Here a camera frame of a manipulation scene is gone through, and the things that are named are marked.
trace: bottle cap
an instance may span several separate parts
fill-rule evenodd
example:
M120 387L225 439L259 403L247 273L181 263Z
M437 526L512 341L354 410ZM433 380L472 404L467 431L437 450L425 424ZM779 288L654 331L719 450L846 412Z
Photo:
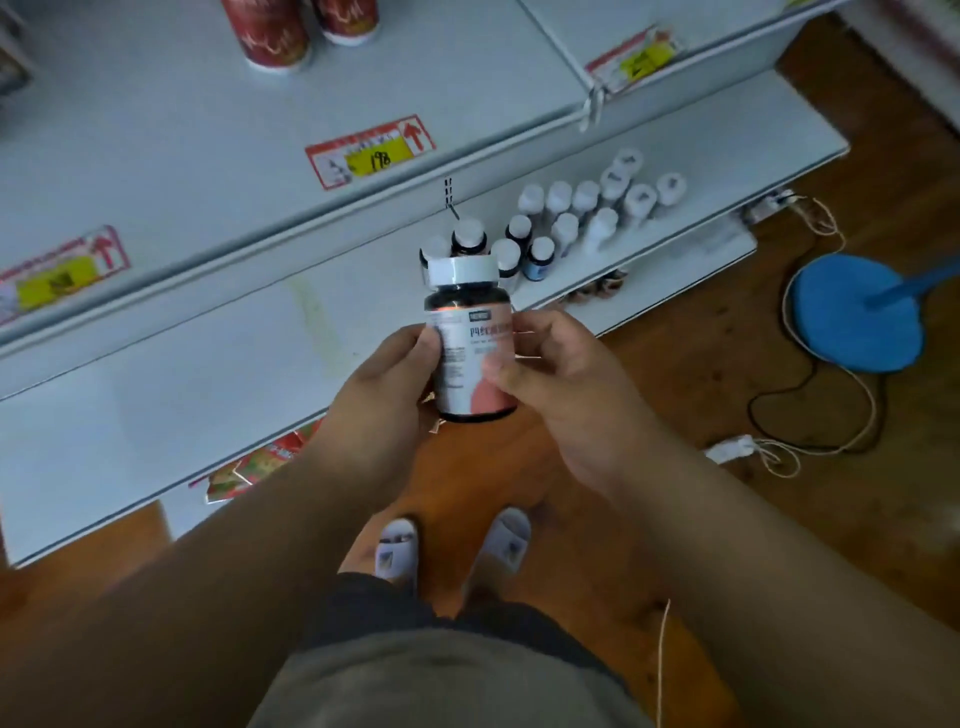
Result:
M543 188L539 184L525 186L516 207L524 215L539 215L543 212Z
M600 194L605 200L619 200L630 184L628 177L619 167L608 167L600 176Z
M439 257L450 257L450 238L446 235L430 235L420 246L420 259L426 264L427 260L436 260Z
M597 206L600 199L600 185L593 180L580 182L577 191L573 193L573 209L588 212Z
M464 248L478 248L483 245L483 223L475 217L462 217L453 228L453 236Z
M510 218L510 225L507 226L507 233L518 240L522 240L530 234L530 231L533 228L533 223L530 222L529 217L526 215L514 215L512 218Z
M537 263L545 263L557 250L557 245L548 237L535 237L530 245L530 259Z
M577 220L576 215L565 212L557 218L557 222L550 228L550 234L561 245L569 245L580 234L580 221Z
M464 283L496 283L500 271L492 255L468 255L466 257L442 257L427 261L427 276L430 285L462 285Z
M657 180L660 203L672 207L686 196L686 178L679 172L668 172Z
M567 182L554 182L546 196L546 208L556 215L570 209L573 187Z
M500 272L513 271L520 264L520 246L509 237L501 237L493 243L490 255L496 258Z
M599 210L587 226L587 235L601 241L611 237L616 232L616 223L619 215L609 207Z
M624 147L613 158L612 167L622 169L630 179L636 177L636 173L643 167L643 154L639 149Z
M631 217L645 218L657 204L657 190L649 184L635 184L623 198L623 208Z

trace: forearm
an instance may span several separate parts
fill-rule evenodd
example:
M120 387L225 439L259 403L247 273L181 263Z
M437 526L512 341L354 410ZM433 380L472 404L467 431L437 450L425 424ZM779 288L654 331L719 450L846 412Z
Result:
M0 724L243 726L370 513L295 461L0 677Z
M758 724L947 725L960 639L672 433L621 491L676 607Z

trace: hand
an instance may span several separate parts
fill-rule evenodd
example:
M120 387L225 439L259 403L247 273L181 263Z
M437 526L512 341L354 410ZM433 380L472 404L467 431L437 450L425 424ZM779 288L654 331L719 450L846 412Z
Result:
M344 384L300 459L374 511L390 505L439 418L432 401L421 402L440 349L440 335L423 324L388 336Z
M514 332L516 353L540 360L491 354L484 376L543 416L575 478L613 497L656 417L612 352L569 314L517 313Z

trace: red can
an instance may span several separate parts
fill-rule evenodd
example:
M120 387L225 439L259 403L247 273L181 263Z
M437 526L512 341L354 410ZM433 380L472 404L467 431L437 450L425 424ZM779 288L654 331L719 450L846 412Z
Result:
M324 37L340 45L360 45L380 25L376 0L313 0Z
M274 72L296 70L309 58L310 36L297 0L223 0L247 60Z

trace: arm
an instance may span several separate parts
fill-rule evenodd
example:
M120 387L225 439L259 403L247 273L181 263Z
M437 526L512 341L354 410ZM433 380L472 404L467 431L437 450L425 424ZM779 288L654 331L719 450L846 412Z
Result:
M440 341L420 329L354 373L296 460L0 675L0 725L246 725L436 421L418 402Z
M539 410L573 474L636 524L757 725L955 724L956 633L682 442L572 318L519 314L515 328L517 353L547 371L491 360L488 378Z

